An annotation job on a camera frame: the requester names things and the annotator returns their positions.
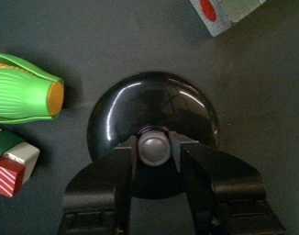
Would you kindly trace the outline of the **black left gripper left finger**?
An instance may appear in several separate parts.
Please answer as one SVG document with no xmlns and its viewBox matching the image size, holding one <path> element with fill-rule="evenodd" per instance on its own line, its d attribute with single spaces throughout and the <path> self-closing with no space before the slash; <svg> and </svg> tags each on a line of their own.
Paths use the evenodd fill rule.
<svg viewBox="0 0 299 235">
<path fill-rule="evenodd" d="M 70 181 L 59 235 L 128 235 L 137 143 L 137 137 L 130 137 Z"/>
</svg>

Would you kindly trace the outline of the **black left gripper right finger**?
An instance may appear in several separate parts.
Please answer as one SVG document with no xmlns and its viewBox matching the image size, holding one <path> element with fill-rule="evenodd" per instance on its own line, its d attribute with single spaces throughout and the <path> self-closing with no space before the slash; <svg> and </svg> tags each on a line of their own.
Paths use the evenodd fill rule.
<svg viewBox="0 0 299 235">
<path fill-rule="evenodd" d="M 170 139 L 195 234 L 285 235 L 257 168 L 174 131 Z"/>
</svg>

